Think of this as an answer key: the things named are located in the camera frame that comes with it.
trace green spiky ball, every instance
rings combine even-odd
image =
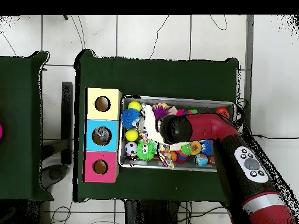
[[[152,141],[149,143],[145,143],[143,140],[139,141],[137,145],[137,155],[141,160],[151,160],[155,154],[156,150]]]

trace yellow ball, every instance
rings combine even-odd
[[[141,110],[141,105],[139,102],[137,101],[131,101],[128,105],[128,108],[134,108],[136,109],[137,111],[140,111]]]
[[[129,129],[125,136],[129,142],[134,142],[138,138],[138,132],[134,129]]]

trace yellow box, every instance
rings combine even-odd
[[[98,87],[88,87],[86,89],[86,92],[88,120],[119,120],[121,92],[118,89],[101,89]],[[103,97],[109,102],[109,108],[105,111],[100,111],[101,109],[98,109],[101,108],[102,105],[100,105],[100,103],[97,104],[97,102],[105,101]]]

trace blue box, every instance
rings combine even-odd
[[[119,139],[118,121],[109,120],[87,120],[86,132],[86,151],[109,151],[117,150],[117,141]],[[110,142],[106,145],[98,145],[92,140],[92,133],[96,127],[106,127],[112,134]]]

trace table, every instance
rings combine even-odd
[[[74,201],[129,198],[225,201],[217,173],[120,167],[115,183],[83,183],[84,89],[119,89],[142,95],[235,102],[238,60],[223,62],[97,58],[92,50],[75,59]]]

